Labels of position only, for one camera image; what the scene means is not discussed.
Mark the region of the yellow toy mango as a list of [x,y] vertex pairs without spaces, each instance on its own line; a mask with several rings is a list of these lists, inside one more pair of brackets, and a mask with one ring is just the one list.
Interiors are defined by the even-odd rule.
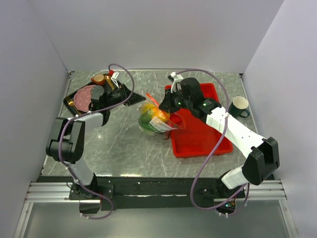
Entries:
[[140,110],[141,110],[141,113],[145,113],[145,112],[147,112],[149,109],[155,108],[155,107],[156,107],[156,106],[153,105],[153,104],[144,103],[144,104],[140,107]]

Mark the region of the red toy bell pepper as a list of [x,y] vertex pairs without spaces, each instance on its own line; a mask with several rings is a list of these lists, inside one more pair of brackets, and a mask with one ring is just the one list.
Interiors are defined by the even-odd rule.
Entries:
[[176,125],[181,125],[183,123],[183,119],[178,114],[170,114],[169,120]]

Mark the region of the small orange toy fruit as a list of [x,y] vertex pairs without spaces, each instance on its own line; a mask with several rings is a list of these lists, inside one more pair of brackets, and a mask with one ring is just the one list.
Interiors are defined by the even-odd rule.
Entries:
[[170,114],[166,113],[162,110],[160,110],[159,108],[152,108],[151,109],[153,114],[152,114],[152,118],[157,117],[159,118],[161,121],[167,121],[170,118]]

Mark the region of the orange green toy mango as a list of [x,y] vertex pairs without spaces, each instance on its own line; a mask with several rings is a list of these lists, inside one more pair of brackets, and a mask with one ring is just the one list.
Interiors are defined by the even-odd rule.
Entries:
[[138,119],[139,126],[145,130],[157,131],[157,122],[154,117],[154,112],[146,111],[145,113],[141,114]]

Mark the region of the clear zip top bag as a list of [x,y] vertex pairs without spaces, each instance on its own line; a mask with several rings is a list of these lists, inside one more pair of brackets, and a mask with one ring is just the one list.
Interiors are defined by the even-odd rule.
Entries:
[[139,128],[146,135],[168,139],[172,131],[186,128],[181,115],[160,110],[158,101],[149,93],[146,94],[146,101],[139,107],[139,112]]

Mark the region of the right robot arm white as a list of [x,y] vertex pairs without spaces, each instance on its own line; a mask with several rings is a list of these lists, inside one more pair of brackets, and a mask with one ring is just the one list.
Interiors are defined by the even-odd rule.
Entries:
[[268,139],[248,129],[226,112],[218,101],[206,98],[197,79],[170,75],[171,88],[165,90],[159,109],[175,113],[186,109],[204,124],[216,129],[231,141],[244,155],[244,165],[225,173],[216,186],[221,197],[229,197],[234,188],[250,183],[261,184],[280,166],[277,141]]

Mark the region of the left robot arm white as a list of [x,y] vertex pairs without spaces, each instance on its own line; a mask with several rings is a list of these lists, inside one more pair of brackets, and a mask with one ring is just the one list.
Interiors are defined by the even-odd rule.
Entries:
[[124,104],[131,106],[146,98],[132,92],[125,84],[100,86],[89,83],[70,95],[72,107],[79,111],[73,118],[55,118],[46,146],[46,154],[61,162],[70,171],[74,183],[81,186],[87,199],[98,195],[96,175],[82,158],[85,133],[106,125],[110,109]]

